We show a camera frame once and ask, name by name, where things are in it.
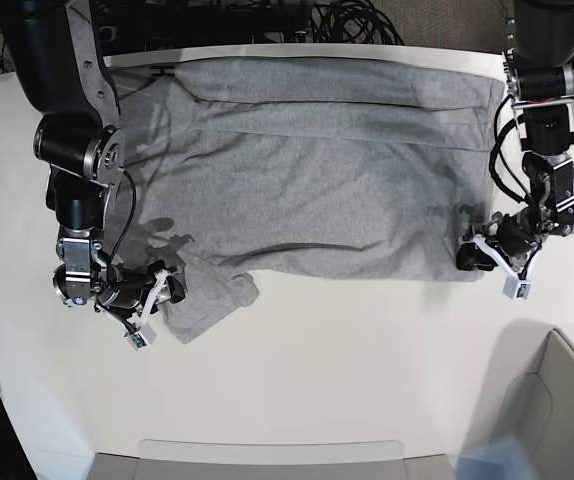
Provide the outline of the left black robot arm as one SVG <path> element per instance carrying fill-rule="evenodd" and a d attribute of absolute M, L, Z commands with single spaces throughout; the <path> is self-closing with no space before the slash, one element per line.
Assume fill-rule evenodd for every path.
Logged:
<path fill-rule="evenodd" d="M 524 297 L 545 241 L 574 234 L 574 162 L 568 153 L 574 145 L 574 1 L 514 2 L 508 42 L 503 102 L 513 117 L 494 128 L 488 171 L 494 185 L 524 207 L 471 225 L 456 265 L 462 271 L 500 267 Z M 522 169 L 529 180 L 519 192 L 497 170 L 506 162 L 502 147 L 511 132 L 521 136 Z"/>

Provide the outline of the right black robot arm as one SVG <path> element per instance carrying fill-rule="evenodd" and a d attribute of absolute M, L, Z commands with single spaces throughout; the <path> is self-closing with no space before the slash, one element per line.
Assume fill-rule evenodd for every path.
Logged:
<path fill-rule="evenodd" d="M 103 242 L 122 181 L 125 135 L 115 84 L 101 53 L 90 1 L 0 1 L 0 27 L 20 85 L 42 119 L 33 140 L 50 173 L 46 205 L 59 223 L 54 273 L 67 306 L 88 302 L 129 336 L 145 333 L 160 304 L 185 292 L 174 268 L 117 265 Z"/>

